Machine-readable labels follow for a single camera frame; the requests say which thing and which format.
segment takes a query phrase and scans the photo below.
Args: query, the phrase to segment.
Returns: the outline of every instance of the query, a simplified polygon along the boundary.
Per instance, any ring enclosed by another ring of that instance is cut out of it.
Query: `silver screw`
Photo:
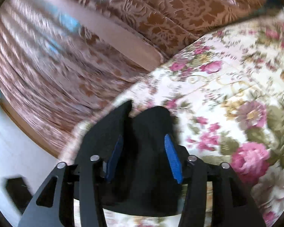
[[[97,161],[99,159],[100,159],[99,155],[95,154],[95,155],[91,156],[91,161]]]
[[[230,165],[227,162],[223,162],[221,164],[221,166],[222,166],[223,169],[229,169],[230,168]]]
[[[194,161],[197,160],[197,157],[194,156],[194,155],[190,155],[190,156],[188,156],[188,160],[191,161],[191,162],[194,162]]]
[[[58,169],[62,169],[62,168],[64,168],[65,166],[66,166],[66,163],[65,163],[65,162],[60,162],[60,163],[57,164],[57,168],[58,168]]]

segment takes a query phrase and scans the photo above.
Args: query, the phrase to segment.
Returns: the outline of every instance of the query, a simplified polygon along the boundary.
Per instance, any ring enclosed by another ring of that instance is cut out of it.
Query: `brown curtain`
[[[157,48],[164,59],[265,0],[73,0]],[[0,88],[59,152],[74,125],[97,114],[147,71],[41,0],[0,8]]]

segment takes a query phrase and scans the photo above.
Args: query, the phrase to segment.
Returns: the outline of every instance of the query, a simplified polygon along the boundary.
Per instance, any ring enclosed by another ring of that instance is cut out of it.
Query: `tile floor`
[[[36,145],[0,107],[0,210],[12,226],[17,227],[20,213],[4,189],[4,180],[22,175],[35,193],[57,159]]]

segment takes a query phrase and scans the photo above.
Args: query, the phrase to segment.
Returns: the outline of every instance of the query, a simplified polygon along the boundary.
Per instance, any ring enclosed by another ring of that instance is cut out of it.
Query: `floral bedsheet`
[[[155,105],[168,108],[179,144],[190,154],[207,163],[229,162],[250,188],[267,226],[282,214],[284,11],[203,36],[122,93],[113,106],[128,99],[132,115]],[[72,162],[91,123],[76,127],[63,160]],[[107,210],[105,215],[108,227],[175,227],[180,219]]]

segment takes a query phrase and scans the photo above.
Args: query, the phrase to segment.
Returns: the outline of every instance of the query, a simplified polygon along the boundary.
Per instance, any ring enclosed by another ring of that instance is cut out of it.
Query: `black cloth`
[[[110,183],[99,186],[105,209],[137,216],[177,214],[182,185],[174,179],[164,148],[164,137],[174,137],[172,118],[164,107],[147,109],[129,118],[131,101],[113,110],[85,137],[75,164],[92,155],[108,163],[116,143],[123,138],[123,150]],[[187,150],[173,142],[182,167]]]

